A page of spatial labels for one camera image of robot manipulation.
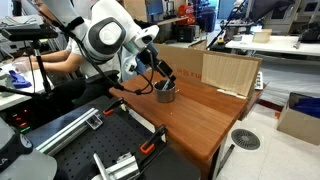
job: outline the red clamp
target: red clamp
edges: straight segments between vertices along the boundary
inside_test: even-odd
[[[114,103],[112,103],[107,109],[105,109],[104,111],[102,111],[102,113],[105,116],[108,116],[110,114],[112,114],[114,112],[114,108],[121,106],[122,104],[126,104],[127,102],[123,99],[120,98],[117,101],[115,101]]]
[[[164,135],[166,133],[166,126],[163,124],[161,125],[150,137],[150,139],[148,139],[145,143],[143,143],[140,146],[140,151],[145,154],[148,155],[150,154],[154,149],[155,149],[155,145],[154,145],[154,141],[157,139],[157,137],[160,137],[162,135]]]

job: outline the person's arm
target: person's arm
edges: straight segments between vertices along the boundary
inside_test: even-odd
[[[50,54],[41,55],[41,59],[43,62],[59,62],[59,61],[65,61],[68,59],[70,55],[70,52],[67,50],[61,50]],[[31,61],[37,62],[37,59],[35,56],[31,56]]]
[[[47,71],[54,71],[54,72],[62,72],[62,73],[72,73],[76,71],[81,62],[83,61],[83,57],[70,53],[68,59],[63,62],[43,62],[44,69]],[[32,62],[33,69],[38,69],[38,63]]]

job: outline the orange handle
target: orange handle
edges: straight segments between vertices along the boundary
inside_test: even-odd
[[[147,149],[144,149],[144,146],[146,145],[147,142],[145,142],[144,144],[142,144],[140,146],[140,151],[143,154],[149,154],[153,149],[154,149],[154,144],[151,144]]]
[[[108,115],[112,114],[113,112],[114,112],[114,110],[110,109],[109,111],[103,111],[103,114],[108,116]]]

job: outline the floor drain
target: floor drain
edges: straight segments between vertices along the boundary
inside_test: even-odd
[[[255,150],[260,147],[259,138],[250,131],[236,129],[231,133],[231,138],[238,146],[247,150]]]

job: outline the wooden table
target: wooden table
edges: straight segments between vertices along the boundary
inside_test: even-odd
[[[154,74],[153,82],[161,79],[164,78]],[[219,153],[220,144],[245,109],[247,100],[217,92],[214,87],[181,76],[177,76],[175,83],[179,91],[175,101],[170,103],[158,102],[155,91],[138,96],[112,88],[110,93],[124,97],[129,107],[156,127],[165,124],[169,138],[176,142],[184,155],[201,169],[204,176],[209,174],[214,178],[215,175],[210,175],[215,168],[211,165],[212,157],[215,152]],[[146,81],[137,76],[122,85],[135,90],[143,88]]]

